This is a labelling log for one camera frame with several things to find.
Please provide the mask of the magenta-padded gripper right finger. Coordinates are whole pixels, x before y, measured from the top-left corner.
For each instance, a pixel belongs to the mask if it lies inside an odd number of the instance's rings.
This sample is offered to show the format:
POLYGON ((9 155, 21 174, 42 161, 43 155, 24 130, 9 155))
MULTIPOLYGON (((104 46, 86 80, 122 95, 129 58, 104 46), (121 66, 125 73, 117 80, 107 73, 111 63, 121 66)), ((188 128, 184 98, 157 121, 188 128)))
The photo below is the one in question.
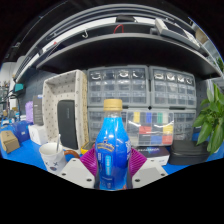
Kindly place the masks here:
POLYGON ((154 159, 147 159, 136 149, 131 149, 127 171, 127 188, 146 186, 167 176, 167 172, 154 159))

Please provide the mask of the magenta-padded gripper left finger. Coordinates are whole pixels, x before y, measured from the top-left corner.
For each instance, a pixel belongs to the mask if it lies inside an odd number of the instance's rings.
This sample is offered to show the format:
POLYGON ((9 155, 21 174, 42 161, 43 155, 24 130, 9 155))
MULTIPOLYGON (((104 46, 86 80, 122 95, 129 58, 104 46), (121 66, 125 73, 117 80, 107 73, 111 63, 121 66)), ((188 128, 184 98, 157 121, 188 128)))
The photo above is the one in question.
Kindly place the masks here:
POLYGON ((80 159, 71 159, 59 176, 81 187, 97 189, 99 173, 95 149, 89 150, 80 159))

